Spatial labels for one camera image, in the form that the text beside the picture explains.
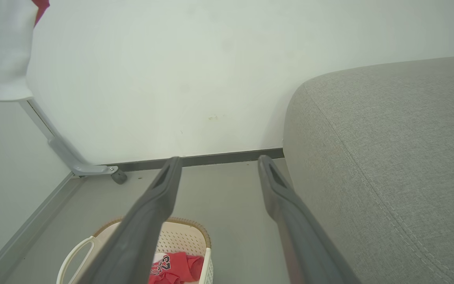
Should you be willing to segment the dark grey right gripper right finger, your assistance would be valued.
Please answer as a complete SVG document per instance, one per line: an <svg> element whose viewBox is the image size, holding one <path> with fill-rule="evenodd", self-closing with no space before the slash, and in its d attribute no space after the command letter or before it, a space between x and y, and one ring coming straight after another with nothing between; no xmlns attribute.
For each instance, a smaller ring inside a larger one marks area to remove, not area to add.
<svg viewBox="0 0 454 284"><path fill-rule="evenodd" d="M268 215L276 222L292 284L358 284L360 281L308 207L269 156L258 158Z"/></svg>

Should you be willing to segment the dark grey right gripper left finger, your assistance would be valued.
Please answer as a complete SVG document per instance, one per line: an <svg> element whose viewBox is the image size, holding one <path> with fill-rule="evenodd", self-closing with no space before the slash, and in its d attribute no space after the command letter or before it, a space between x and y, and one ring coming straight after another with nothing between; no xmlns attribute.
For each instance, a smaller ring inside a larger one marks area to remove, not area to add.
<svg viewBox="0 0 454 284"><path fill-rule="evenodd" d="M80 284L148 283L160 230L173 212L181 174L181 158L168 159L78 280Z"/></svg>

